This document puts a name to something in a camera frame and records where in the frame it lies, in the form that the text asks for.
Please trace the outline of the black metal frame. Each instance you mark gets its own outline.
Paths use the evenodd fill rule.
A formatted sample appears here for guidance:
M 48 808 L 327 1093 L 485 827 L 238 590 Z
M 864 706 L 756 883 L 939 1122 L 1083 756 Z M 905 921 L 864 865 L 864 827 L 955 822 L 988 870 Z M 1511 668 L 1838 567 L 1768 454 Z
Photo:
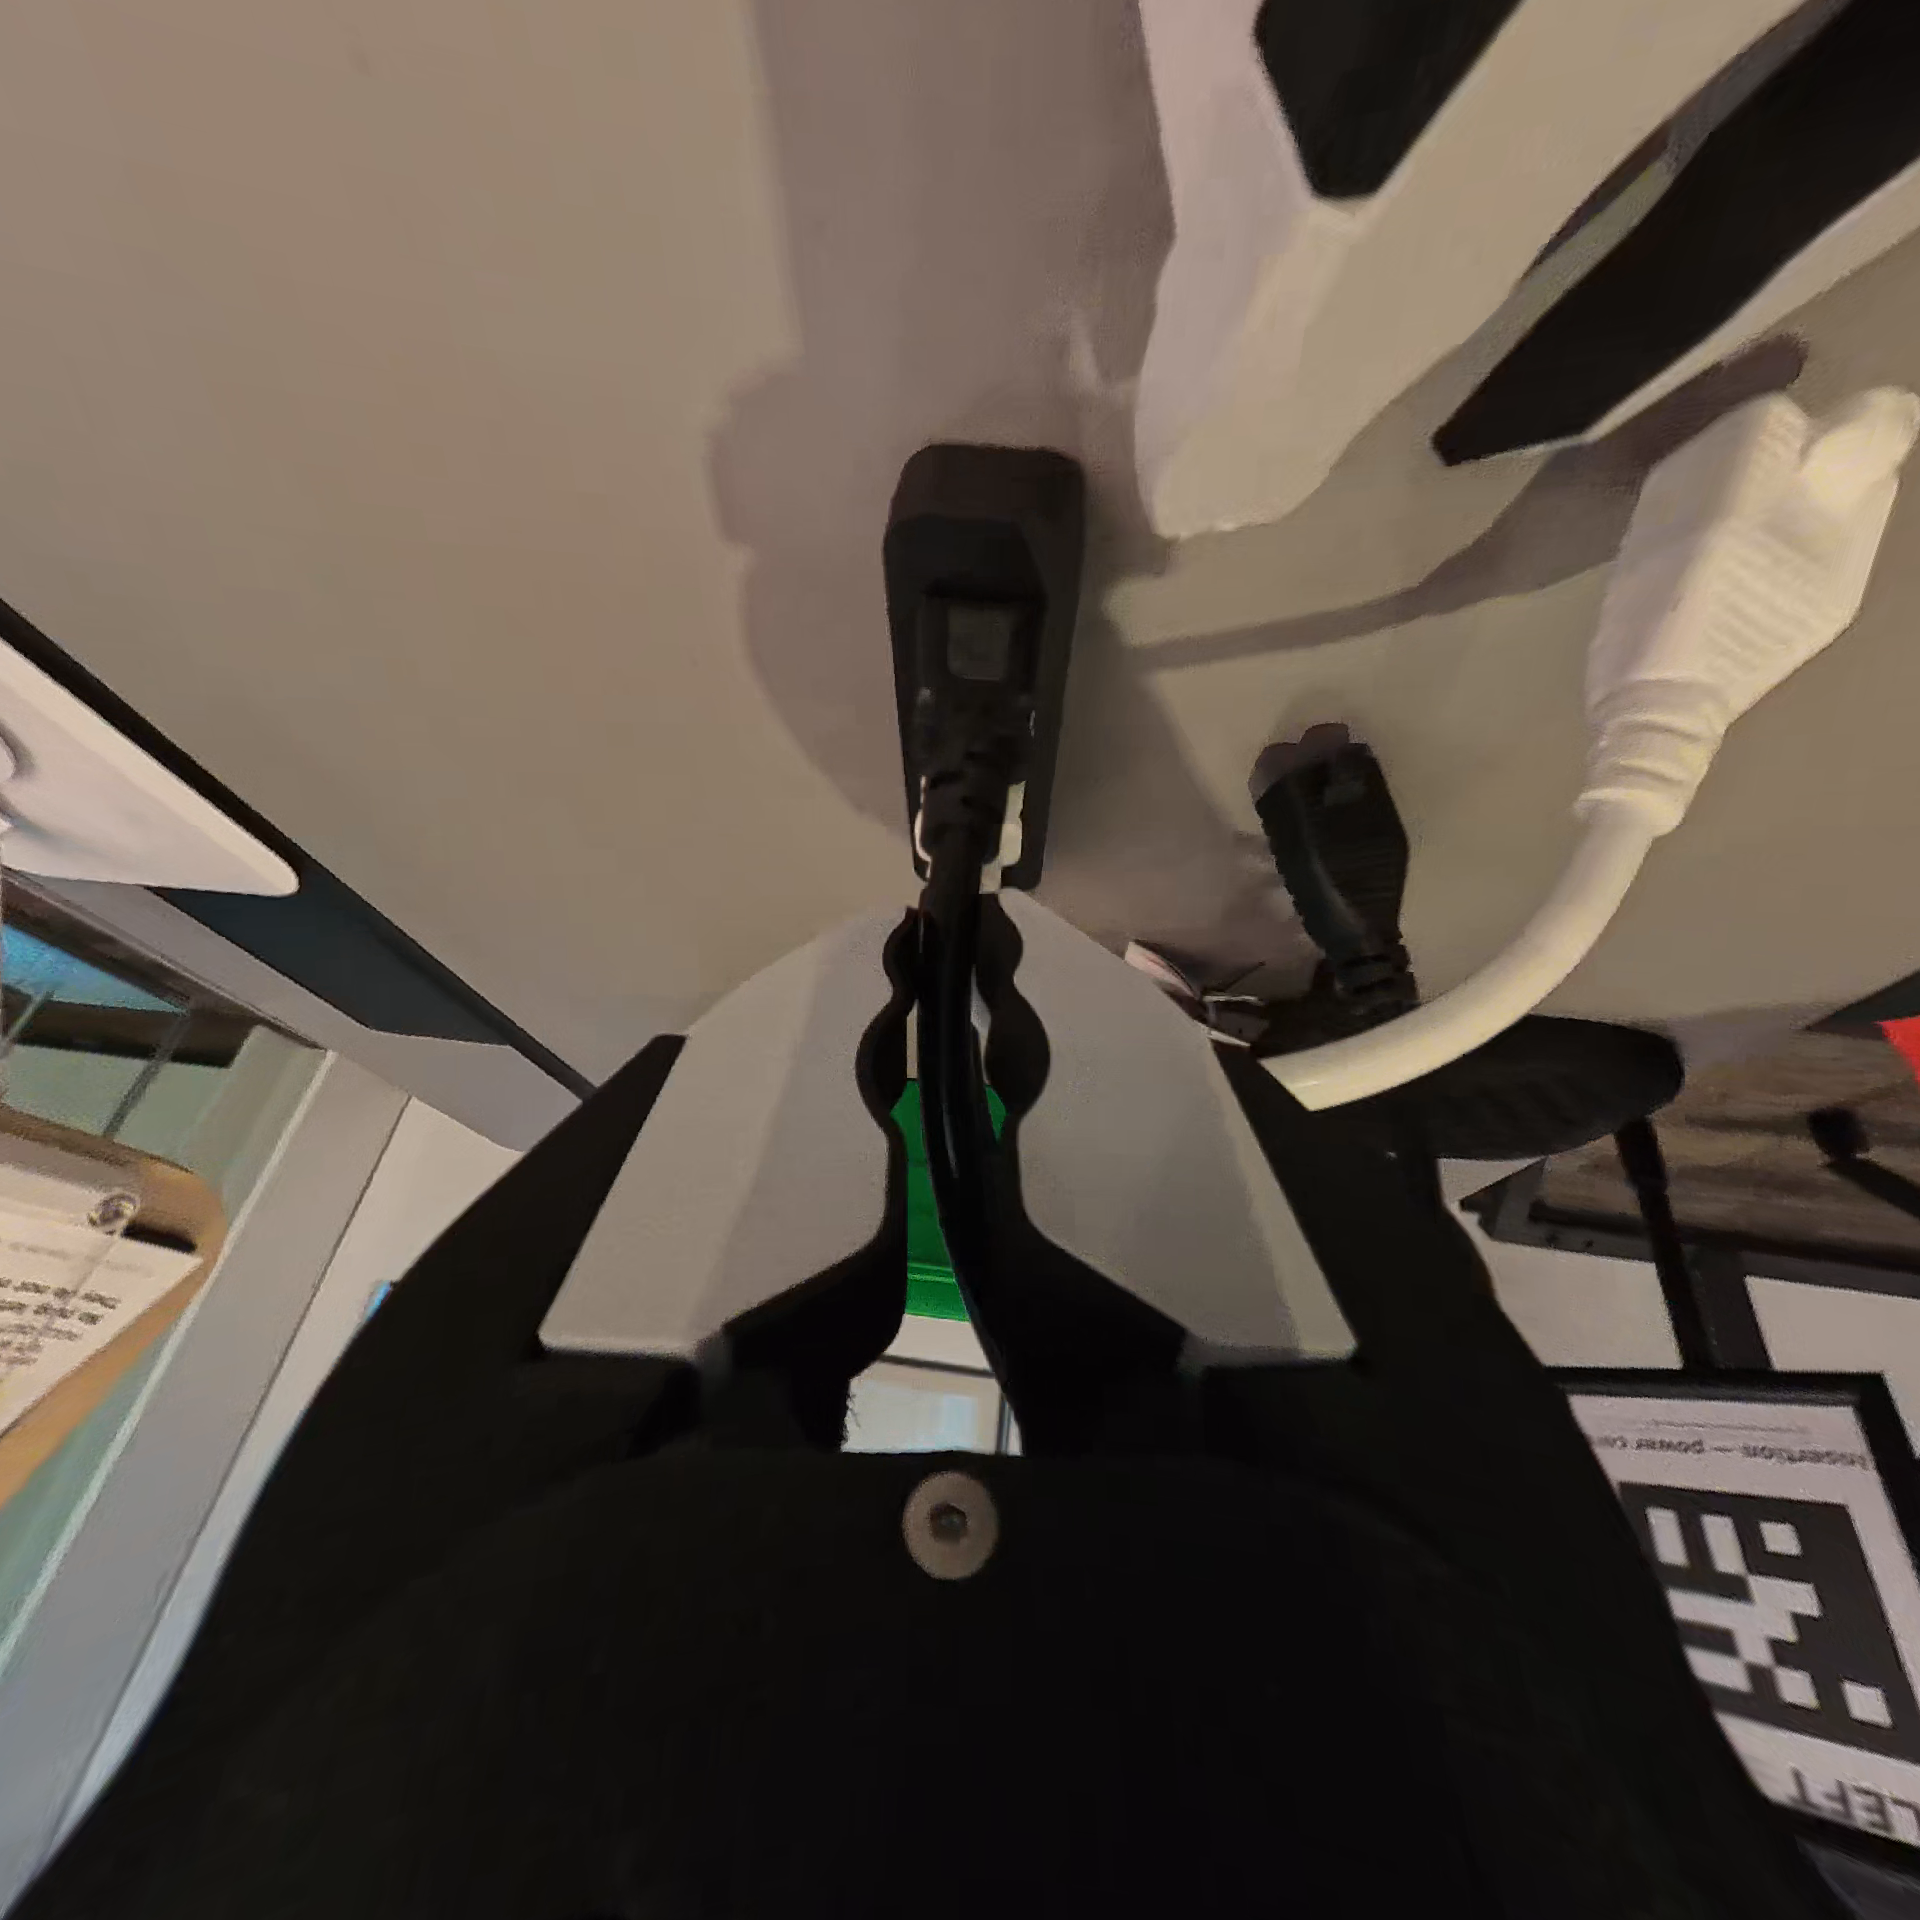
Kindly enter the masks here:
M 1521 1329 L 1571 1362 L 1847 1372 L 1911 1395 L 1911 1179 L 1854 1152 L 1714 1185 L 1651 1122 L 1598 1166 L 1535 1157 L 1461 1202 Z

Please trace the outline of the black round pad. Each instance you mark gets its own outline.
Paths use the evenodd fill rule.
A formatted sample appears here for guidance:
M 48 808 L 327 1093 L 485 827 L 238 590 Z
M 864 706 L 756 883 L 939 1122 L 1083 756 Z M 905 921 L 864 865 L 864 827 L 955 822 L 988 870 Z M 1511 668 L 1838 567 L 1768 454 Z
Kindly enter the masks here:
M 1414 1157 L 1552 1157 L 1658 1115 L 1682 1093 L 1682 1049 L 1641 1022 L 1515 1018 L 1453 1068 L 1318 1107 Z

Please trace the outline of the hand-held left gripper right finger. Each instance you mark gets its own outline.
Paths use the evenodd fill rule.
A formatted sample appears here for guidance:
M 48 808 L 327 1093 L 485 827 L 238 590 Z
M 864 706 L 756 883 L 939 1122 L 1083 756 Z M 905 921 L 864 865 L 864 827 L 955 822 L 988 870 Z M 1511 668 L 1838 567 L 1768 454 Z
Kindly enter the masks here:
M 973 1036 L 1024 1218 L 1162 1309 L 1201 1362 L 1353 1358 L 1211 1036 L 1056 905 L 1002 889 Z

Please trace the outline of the printed tag card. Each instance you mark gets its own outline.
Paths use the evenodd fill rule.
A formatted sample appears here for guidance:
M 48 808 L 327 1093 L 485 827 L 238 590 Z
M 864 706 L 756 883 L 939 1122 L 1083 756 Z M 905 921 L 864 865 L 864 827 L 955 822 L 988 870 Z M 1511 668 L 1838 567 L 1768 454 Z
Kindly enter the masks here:
M 1920 1520 L 1874 1372 L 1598 1372 L 1571 1404 L 1749 1781 L 1813 1843 L 1911 1877 Z

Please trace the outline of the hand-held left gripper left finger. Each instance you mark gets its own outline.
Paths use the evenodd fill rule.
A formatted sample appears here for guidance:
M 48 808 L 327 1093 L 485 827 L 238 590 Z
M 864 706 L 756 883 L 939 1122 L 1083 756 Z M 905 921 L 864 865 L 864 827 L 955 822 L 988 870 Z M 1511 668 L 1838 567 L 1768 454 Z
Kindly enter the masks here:
M 905 1305 L 905 905 L 857 915 L 685 1036 L 543 1314 L 550 1355 L 710 1362 L 837 1329 L 856 1372 Z

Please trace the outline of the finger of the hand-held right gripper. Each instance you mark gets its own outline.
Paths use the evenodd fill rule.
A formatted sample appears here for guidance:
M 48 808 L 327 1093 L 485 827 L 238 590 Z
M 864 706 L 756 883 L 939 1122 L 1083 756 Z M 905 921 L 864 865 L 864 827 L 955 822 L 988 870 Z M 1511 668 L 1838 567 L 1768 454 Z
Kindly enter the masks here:
M 1374 215 L 1336 308 L 1357 321 L 1388 403 L 1482 328 L 1511 328 L 1505 359 L 1830 13 L 1274 4 L 1274 98 L 1303 177 L 1320 203 Z M 1861 215 L 1743 321 L 1777 321 L 1847 276 Z
M 1170 189 L 1141 506 L 1155 534 L 1220 534 L 1303 506 L 1388 403 L 1336 308 L 1374 215 L 1313 189 L 1252 0 L 1145 0 L 1141 35 Z

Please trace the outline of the black power strip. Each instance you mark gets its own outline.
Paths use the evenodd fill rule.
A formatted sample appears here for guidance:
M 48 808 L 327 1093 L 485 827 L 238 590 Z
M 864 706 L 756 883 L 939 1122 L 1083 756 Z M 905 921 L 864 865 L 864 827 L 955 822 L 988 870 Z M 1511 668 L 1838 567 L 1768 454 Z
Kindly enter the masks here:
M 1010 782 L 991 880 L 1038 889 L 1050 861 L 1067 667 L 1083 585 L 1083 470 L 1038 447 L 922 447 L 882 523 L 882 609 L 914 870 L 924 801 L 961 716 L 1002 716 Z

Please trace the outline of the printed paper sheet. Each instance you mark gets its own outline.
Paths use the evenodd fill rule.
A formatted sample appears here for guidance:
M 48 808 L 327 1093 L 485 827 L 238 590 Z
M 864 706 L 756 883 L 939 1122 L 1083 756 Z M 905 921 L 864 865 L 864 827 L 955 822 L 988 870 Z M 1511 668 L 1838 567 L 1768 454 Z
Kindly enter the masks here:
M 180 1228 L 142 1228 L 134 1186 L 3 1166 L 0 1186 L 0 1428 L 18 1428 L 192 1266 Z

